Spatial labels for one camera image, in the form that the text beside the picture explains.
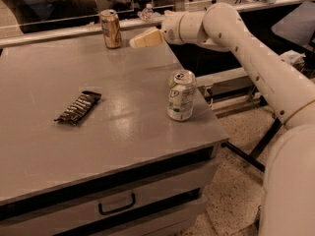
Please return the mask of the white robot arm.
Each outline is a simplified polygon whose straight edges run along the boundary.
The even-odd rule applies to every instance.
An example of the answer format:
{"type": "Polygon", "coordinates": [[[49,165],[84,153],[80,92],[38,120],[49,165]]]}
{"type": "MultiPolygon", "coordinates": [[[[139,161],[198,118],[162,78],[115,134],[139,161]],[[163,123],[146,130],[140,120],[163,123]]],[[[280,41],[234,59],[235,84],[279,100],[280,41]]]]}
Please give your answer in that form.
{"type": "Polygon", "coordinates": [[[205,12],[170,12],[134,48],[193,43],[231,52],[286,127],[264,174],[259,236],[315,236],[315,84],[256,38],[238,12],[217,3],[205,12]]]}

